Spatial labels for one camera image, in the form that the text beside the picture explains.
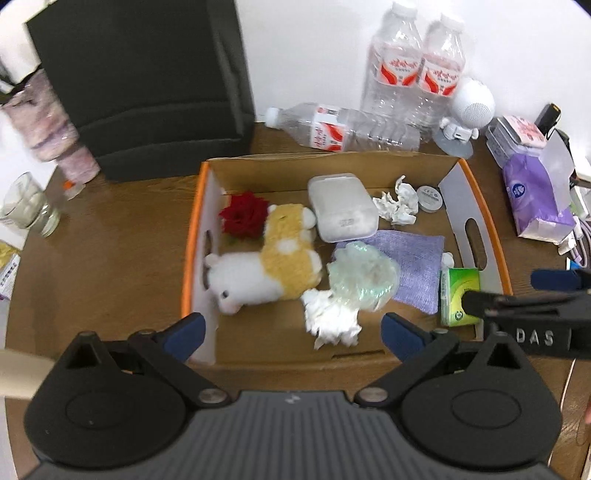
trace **blue round logo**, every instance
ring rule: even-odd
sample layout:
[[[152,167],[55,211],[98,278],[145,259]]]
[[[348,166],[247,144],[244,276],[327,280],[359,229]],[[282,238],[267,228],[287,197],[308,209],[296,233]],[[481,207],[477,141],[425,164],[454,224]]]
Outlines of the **blue round logo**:
[[[523,195],[525,195],[525,185],[522,183],[516,183],[511,187],[511,191],[513,192],[513,197],[516,199],[523,197]]]

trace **upright plastic bottle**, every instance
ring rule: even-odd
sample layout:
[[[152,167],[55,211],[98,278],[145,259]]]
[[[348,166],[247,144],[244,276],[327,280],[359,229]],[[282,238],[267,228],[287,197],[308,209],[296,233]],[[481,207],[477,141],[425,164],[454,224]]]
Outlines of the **upright plastic bottle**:
[[[380,115],[318,103],[269,108],[265,125],[287,132],[300,145],[333,152],[418,150],[421,134]]]
[[[369,46],[361,110],[404,120],[408,97],[418,78],[421,37],[414,21],[417,7],[395,0]]]
[[[413,88],[414,106],[406,120],[423,134],[430,134],[447,113],[462,76],[466,64],[460,40],[463,29],[461,19],[442,14],[427,31],[419,79]]]

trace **plush toy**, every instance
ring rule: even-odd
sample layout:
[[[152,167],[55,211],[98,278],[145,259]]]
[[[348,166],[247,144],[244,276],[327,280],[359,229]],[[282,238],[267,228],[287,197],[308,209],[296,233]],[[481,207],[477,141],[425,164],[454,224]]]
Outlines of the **plush toy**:
[[[299,204],[271,205],[260,252],[205,257],[210,291],[220,311],[242,305],[298,299],[321,279],[322,261],[312,248],[314,213]]]

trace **gray ribbed panel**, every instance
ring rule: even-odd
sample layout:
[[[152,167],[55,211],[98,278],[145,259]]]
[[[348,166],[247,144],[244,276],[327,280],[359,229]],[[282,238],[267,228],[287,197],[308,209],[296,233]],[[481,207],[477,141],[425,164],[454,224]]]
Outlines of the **gray ribbed panel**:
[[[473,473],[416,451],[384,412],[351,405],[341,392],[245,392],[199,412],[166,451],[109,472],[45,463],[28,480],[559,480],[543,465]]]

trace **purple tissue package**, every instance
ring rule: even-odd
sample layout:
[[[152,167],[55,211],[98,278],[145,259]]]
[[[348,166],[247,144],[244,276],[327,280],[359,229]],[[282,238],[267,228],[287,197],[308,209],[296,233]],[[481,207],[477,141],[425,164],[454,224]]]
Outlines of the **purple tissue package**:
[[[514,154],[503,167],[517,235],[558,245],[574,229],[573,214],[558,211],[553,185],[537,157]]]

